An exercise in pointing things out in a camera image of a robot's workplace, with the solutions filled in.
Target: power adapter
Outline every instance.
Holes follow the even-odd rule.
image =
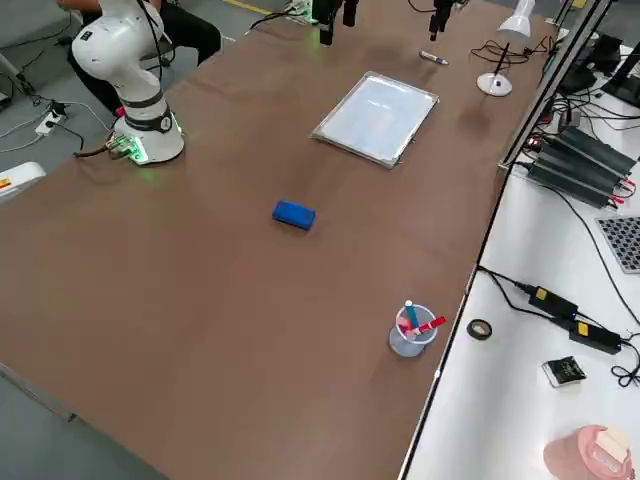
[[[596,348],[611,355],[619,353],[622,349],[620,335],[589,323],[575,322],[573,328],[569,330],[569,338],[574,342]]]
[[[569,332],[569,338],[602,352],[615,355],[622,348],[622,338],[605,328],[576,320],[578,306],[543,287],[516,282],[516,286],[529,294],[529,305],[553,317],[552,322]]]

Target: pen holder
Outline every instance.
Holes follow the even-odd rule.
[[[418,317],[418,323],[424,325],[436,318],[436,316],[427,307],[422,305],[413,305],[413,309]],[[402,307],[396,315],[396,321],[389,330],[389,346],[391,349],[402,357],[415,357],[422,353],[427,344],[431,343],[438,334],[438,329],[427,330],[426,332],[417,335],[414,339],[408,338],[402,330],[400,325],[404,325],[404,318],[409,318],[409,315],[405,312],[405,307]]]

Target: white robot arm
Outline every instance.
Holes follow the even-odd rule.
[[[162,37],[162,19],[146,2],[99,3],[102,16],[80,31],[72,50],[82,69],[113,85],[122,101],[126,113],[116,122],[108,145],[128,152],[126,156],[140,165],[171,160],[184,149],[182,132],[160,82],[140,66],[140,59],[155,49],[154,33],[156,39]]]

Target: lamp base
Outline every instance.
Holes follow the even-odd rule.
[[[511,82],[501,73],[483,73],[476,83],[480,90],[494,97],[506,97],[513,90]]]

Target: white table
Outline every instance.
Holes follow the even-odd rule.
[[[609,95],[597,102],[640,115]],[[581,127],[590,131],[586,120]],[[605,143],[632,158],[640,156],[640,129],[615,132],[601,120],[594,120],[594,127]],[[640,167],[634,173],[639,179]],[[640,315],[640,276],[622,273],[594,222],[614,213],[570,201],[589,224],[623,296]],[[640,194],[619,213],[640,214]],[[616,296],[582,224],[555,193],[524,179],[521,167],[508,180],[480,263],[515,280],[548,287],[623,336],[640,331]],[[532,309],[524,293],[506,283],[504,287],[513,303]],[[491,338],[478,341],[467,334],[474,318],[491,323]],[[540,367],[569,355],[588,378],[554,389]],[[426,420],[416,430],[415,454],[407,454],[405,461],[411,460],[404,478],[551,479],[543,462],[544,446],[594,423],[625,431],[640,465],[640,388],[619,387],[610,373],[614,365],[631,370],[635,354],[624,348],[612,356],[582,346],[550,322],[511,310],[490,277],[479,272],[437,389],[425,405]]]

